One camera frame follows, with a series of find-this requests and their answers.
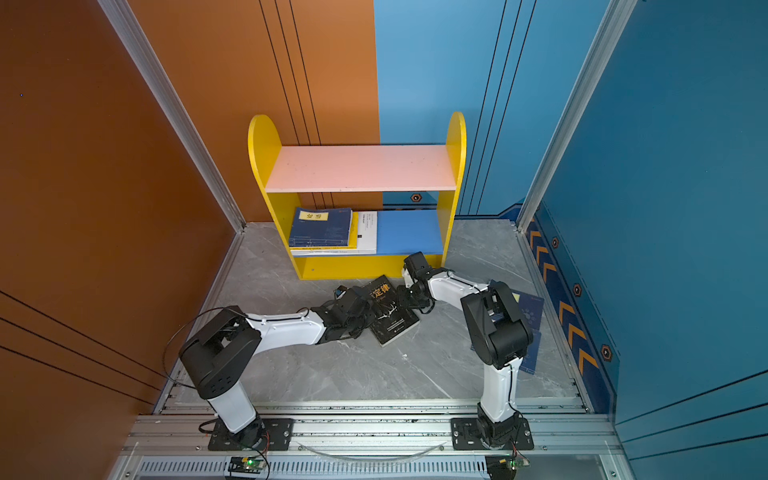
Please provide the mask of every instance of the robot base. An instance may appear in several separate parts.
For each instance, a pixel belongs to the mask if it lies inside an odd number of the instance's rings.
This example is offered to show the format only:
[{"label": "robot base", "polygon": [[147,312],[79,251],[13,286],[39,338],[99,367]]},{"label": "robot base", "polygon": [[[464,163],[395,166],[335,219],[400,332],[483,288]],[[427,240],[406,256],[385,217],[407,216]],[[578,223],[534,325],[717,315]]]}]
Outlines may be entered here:
[{"label": "robot base", "polygon": [[451,419],[454,450],[533,450],[528,420],[520,412],[493,423],[478,405],[477,419]]},{"label": "robot base", "polygon": [[293,419],[262,419],[257,416],[246,428],[232,433],[221,419],[216,421],[210,434],[208,450],[225,452],[233,450],[264,450],[269,433],[270,450],[285,452],[293,435]]}]

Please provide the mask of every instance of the orange wall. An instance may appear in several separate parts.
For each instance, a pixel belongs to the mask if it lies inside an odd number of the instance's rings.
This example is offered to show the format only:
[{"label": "orange wall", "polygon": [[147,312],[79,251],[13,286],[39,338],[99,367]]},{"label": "orange wall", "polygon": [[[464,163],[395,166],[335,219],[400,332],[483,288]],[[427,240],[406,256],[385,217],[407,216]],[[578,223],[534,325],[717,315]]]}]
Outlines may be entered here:
[{"label": "orange wall", "polygon": [[103,478],[233,231],[97,2],[8,3],[0,44],[0,290],[63,324],[0,295],[3,476]]},{"label": "orange wall", "polygon": [[[255,114],[269,115],[286,145],[379,143],[373,0],[130,5],[247,221],[271,220],[248,161]],[[382,203],[381,194],[303,199]]]}]

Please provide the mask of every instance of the yellow chevron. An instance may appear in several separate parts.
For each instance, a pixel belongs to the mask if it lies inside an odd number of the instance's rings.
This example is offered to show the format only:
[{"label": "yellow chevron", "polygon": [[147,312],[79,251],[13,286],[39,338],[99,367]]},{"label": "yellow chevron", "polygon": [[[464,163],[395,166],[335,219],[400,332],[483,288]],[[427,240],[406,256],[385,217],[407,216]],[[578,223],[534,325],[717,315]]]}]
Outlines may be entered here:
[{"label": "yellow chevron", "polygon": [[547,283],[547,270],[552,270],[553,272],[558,271],[558,269],[554,268],[554,265],[551,263],[544,262],[544,283]]},{"label": "yellow chevron", "polygon": [[574,307],[568,305],[566,302],[561,301],[560,302],[560,324],[563,324],[563,310],[567,310],[568,312],[573,313],[576,315],[576,312],[574,312]]},{"label": "yellow chevron", "polygon": [[584,350],[579,349],[578,350],[578,371],[582,376],[584,375],[584,360],[587,360],[589,363],[594,365],[596,369],[599,369],[598,361],[594,359],[592,355],[589,353],[586,353]]},{"label": "yellow chevron", "polygon": [[541,232],[531,232],[531,250],[533,250],[533,237],[540,237]]},{"label": "yellow chevron", "polygon": [[545,247],[536,247],[536,265],[541,265],[541,252],[549,253]]},{"label": "yellow chevron", "polygon": [[574,333],[585,340],[587,339],[587,336],[584,335],[584,331],[582,329],[575,327],[573,323],[568,325],[568,345],[570,345],[571,348],[574,346]]}]

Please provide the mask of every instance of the blue border strip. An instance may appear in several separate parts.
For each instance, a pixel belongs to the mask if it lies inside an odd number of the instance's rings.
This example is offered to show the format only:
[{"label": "blue border strip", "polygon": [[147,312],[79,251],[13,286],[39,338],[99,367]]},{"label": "blue border strip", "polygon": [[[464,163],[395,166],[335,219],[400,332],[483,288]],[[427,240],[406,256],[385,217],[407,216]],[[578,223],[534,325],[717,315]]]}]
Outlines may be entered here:
[{"label": "blue border strip", "polygon": [[[558,238],[558,248],[552,247],[551,239]],[[596,317],[596,310],[587,295],[584,283],[567,255],[561,238],[546,210],[541,208],[526,230],[526,239],[538,265],[539,273],[549,292],[554,311],[558,314],[563,334],[571,347],[571,354],[587,387],[587,393],[596,413],[613,417],[616,406],[617,383],[611,381],[611,373],[618,374],[619,358],[615,347],[608,342],[608,335],[601,322],[585,321]],[[569,286],[582,285],[580,297],[574,297]],[[601,347],[607,345],[612,352],[610,362],[603,359]]]}]

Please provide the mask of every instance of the yellow book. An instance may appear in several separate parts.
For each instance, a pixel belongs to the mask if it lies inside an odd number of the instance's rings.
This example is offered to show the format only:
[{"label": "yellow book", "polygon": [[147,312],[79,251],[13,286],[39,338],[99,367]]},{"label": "yellow book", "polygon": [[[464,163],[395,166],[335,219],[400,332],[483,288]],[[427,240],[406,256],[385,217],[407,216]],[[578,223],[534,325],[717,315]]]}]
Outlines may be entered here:
[{"label": "yellow book", "polygon": [[349,226],[349,242],[346,247],[291,247],[291,250],[354,250],[357,248],[357,212],[352,212],[352,224]]}]

